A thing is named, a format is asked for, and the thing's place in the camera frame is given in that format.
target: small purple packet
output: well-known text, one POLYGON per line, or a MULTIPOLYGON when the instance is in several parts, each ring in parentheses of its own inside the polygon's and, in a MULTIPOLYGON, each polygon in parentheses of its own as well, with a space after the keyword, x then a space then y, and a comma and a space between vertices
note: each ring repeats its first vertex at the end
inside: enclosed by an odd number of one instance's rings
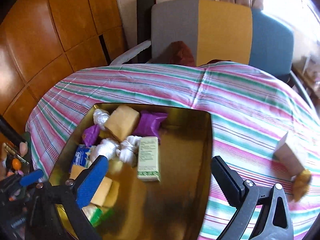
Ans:
POLYGON ((100 128, 98 124, 90 126, 89 128, 85 129, 82 134, 82 141, 87 146, 90 147, 94 145, 96 142, 98 135, 100 133, 100 128))
POLYGON ((143 110, 140 112, 141 117, 138 127, 134 130, 132 135, 137 136, 157 136, 160 140, 158 130, 160 124, 164 121, 168 114, 166 113, 153 113, 143 110))

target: chair backrest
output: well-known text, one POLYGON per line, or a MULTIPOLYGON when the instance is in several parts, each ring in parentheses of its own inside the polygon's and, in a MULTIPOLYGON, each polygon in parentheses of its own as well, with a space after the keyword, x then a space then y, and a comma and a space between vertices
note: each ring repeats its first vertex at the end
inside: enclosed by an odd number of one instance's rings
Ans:
POLYGON ((152 58, 165 59, 171 42, 184 41, 196 65, 231 60, 286 80, 293 34, 289 27, 245 6, 213 0, 172 0, 151 12, 152 58))

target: screw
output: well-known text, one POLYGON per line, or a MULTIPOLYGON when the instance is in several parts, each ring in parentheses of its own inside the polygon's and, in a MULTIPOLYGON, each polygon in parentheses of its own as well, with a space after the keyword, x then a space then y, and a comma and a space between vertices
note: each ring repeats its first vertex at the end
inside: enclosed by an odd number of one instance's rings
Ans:
POLYGON ((36 188, 42 188, 43 187, 43 183, 42 182, 39 182, 37 185, 36 185, 36 188))
POLYGON ((67 179, 67 180, 66 180, 66 185, 67 185, 67 186, 71 186, 71 185, 73 185, 74 182, 75 182, 74 179, 67 179))
POLYGON ((253 186, 253 181, 252 180, 250 180, 250 179, 247 179, 246 181, 245 181, 245 183, 247 184, 247 186, 249 186, 249 187, 252 187, 253 186))
POLYGON ((276 189, 282 189, 282 185, 280 183, 276 183, 276 189))

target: window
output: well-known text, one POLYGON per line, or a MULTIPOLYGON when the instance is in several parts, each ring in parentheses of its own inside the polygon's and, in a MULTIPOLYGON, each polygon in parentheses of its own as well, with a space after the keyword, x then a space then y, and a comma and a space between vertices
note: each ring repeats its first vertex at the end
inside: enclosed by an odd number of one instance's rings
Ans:
POLYGON ((307 2, 310 0, 263 0, 263 11, 320 42, 320 24, 307 2))

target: gold tin box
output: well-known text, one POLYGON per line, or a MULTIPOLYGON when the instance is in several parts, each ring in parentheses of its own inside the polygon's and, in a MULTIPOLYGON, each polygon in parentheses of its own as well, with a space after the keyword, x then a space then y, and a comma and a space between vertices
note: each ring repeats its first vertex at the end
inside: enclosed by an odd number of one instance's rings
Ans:
MULTIPOLYGON (((112 113, 119 105, 167 113, 159 146, 160 182, 137 179, 137 167, 111 160, 107 177, 119 183, 111 215, 96 230, 108 240, 196 240, 207 206, 212 157, 212 127, 208 112, 144 104, 95 104, 76 127, 63 148, 49 181, 64 183, 81 143, 83 131, 93 125, 93 112, 112 113)), ((73 235, 65 216, 66 229, 73 235)))

